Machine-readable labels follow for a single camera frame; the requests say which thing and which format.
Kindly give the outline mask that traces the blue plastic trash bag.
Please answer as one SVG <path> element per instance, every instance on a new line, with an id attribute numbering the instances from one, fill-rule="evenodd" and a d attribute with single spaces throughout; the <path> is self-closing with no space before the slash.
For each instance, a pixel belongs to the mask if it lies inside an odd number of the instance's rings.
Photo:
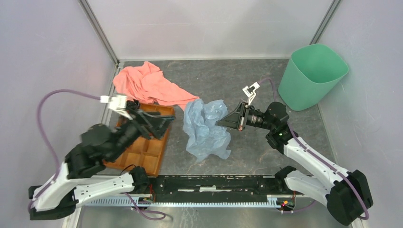
<path id="1" fill-rule="evenodd" d="M 186 105 L 182 127 L 189 136 L 186 151 L 194 155 L 197 162 L 211 154 L 221 159 L 230 156 L 231 135 L 225 127 L 216 125 L 227 114 L 228 108 L 221 99 L 207 104 L 202 99 L 195 99 Z"/>

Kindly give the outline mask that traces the green trash bin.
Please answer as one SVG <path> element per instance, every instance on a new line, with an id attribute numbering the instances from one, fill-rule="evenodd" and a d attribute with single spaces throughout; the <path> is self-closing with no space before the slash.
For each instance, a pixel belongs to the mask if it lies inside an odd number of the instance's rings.
<path id="1" fill-rule="evenodd" d="M 302 47 L 291 54 L 278 93 L 293 111 L 318 104 L 349 71 L 347 63 L 324 44 Z"/>

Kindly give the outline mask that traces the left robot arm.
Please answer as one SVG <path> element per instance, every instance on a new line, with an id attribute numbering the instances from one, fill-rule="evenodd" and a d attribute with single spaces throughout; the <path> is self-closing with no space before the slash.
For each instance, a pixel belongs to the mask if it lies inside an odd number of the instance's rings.
<path id="1" fill-rule="evenodd" d="M 113 131 L 104 124 L 91 126 L 81 134 L 81 143 L 65 156 L 57 172 L 45 184 L 29 188 L 30 220 L 61 219 L 97 199 L 145 193 L 150 181 L 143 167 L 102 182 L 87 181 L 103 171 L 106 162 L 115 162 L 138 138 L 161 139 L 174 119 L 173 115 L 138 109 Z"/>

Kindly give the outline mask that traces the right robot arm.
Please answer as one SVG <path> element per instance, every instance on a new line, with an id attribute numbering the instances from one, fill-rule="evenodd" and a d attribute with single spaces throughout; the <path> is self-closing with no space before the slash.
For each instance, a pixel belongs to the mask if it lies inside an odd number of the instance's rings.
<path id="1" fill-rule="evenodd" d="M 366 176 L 359 170 L 349 171 L 317 152 L 292 129 L 288 120 L 286 106 L 280 102 L 272 102 L 265 112 L 240 102 L 216 124 L 238 131 L 245 126 L 268 130 L 265 138 L 271 148 L 311 173 L 307 176 L 293 167 L 283 168 L 274 181 L 277 192 L 302 193 L 326 206 L 331 216 L 345 226 L 356 219 L 368 220 L 368 210 L 374 202 Z"/>

